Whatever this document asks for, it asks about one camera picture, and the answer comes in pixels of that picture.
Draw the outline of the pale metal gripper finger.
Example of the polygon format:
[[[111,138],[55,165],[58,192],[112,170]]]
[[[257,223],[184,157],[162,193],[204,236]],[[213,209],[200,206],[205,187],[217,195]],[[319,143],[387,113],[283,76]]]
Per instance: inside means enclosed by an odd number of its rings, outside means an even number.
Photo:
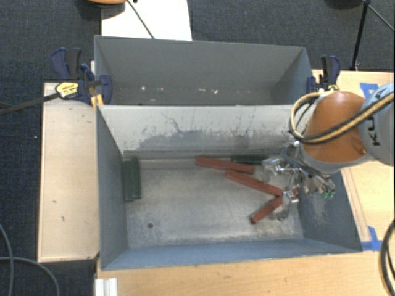
[[[269,181],[272,177],[285,175],[288,173],[288,164],[280,158],[269,158],[261,162],[261,178],[263,181]]]
[[[292,209],[299,203],[297,190],[287,190],[282,193],[281,210],[276,214],[278,221],[283,221],[289,217]]]

